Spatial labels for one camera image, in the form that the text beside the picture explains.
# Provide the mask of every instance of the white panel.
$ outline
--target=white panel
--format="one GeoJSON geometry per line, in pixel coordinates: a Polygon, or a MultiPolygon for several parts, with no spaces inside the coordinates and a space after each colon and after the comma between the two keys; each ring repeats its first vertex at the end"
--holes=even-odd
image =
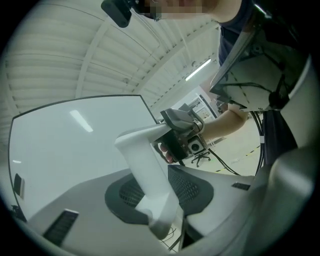
{"type": "Polygon", "coordinates": [[[16,118],[9,162],[11,176],[25,179],[18,201],[27,220],[71,187],[128,168],[114,147],[117,136],[154,124],[139,96],[73,100],[16,118]]]}

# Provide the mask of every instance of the mesh panel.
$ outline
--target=mesh panel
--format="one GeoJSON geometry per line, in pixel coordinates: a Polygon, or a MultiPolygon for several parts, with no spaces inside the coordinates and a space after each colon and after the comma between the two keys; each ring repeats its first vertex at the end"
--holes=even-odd
{"type": "Polygon", "coordinates": [[[145,193],[140,188],[136,179],[132,178],[122,185],[119,196],[126,205],[135,208],[145,196],[145,193]]]}
{"type": "Polygon", "coordinates": [[[198,186],[193,182],[188,181],[176,171],[168,172],[168,180],[176,196],[179,198],[179,204],[183,210],[187,204],[199,194],[198,186]]]}

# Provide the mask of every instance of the person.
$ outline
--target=person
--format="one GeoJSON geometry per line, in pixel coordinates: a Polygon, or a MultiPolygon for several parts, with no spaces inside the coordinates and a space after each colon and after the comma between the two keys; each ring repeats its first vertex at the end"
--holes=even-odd
{"type": "MultiPolygon", "coordinates": [[[[252,0],[146,0],[149,6],[156,6],[162,12],[162,19],[186,19],[194,15],[209,14],[221,28],[218,59],[220,66],[226,60],[245,24],[252,16],[252,0]]],[[[205,140],[234,133],[248,119],[248,113],[240,111],[237,105],[228,104],[225,111],[214,121],[205,124],[202,134],[205,140]]],[[[297,147],[296,141],[279,111],[269,110],[263,113],[262,129],[264,132],[264,164],[272,165],[283,153],[297,147]]],[[[168,162],[173,158],[168,150],[168,162]]]]}

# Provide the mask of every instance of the floor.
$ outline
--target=floor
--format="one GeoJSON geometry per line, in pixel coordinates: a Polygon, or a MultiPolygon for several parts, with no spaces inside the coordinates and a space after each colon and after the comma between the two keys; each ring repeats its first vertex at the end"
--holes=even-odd
{"type": "MultiPolygon", "coordinates": [[[[255,175],[260,156],[260,137],[255,121],[249,118],[243,127],[225,136],[225,139],[211,147],[211,149],[235,172],[243,176],[255,175]]],[[[193,157],[183,160],[187,167],[220,174],[233,175],[223,169],[222,164],[212,155],[211,161],[201,159],[199,167],[193,157]]]]}

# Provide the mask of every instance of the white plastic housing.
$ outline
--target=white plastic housing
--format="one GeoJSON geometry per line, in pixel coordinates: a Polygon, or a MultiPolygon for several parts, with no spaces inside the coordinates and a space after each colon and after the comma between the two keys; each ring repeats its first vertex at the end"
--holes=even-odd
{"type": "Polygon", "coordinates": [[[128,131],[121,134],[114,144],[145,194],[136,210],[148,215],[149,227],[159,239],[168,234],[177,214],[179,200],[152,150],[151,143],[170,129],[167,124],[157,124],[128,131]]]}

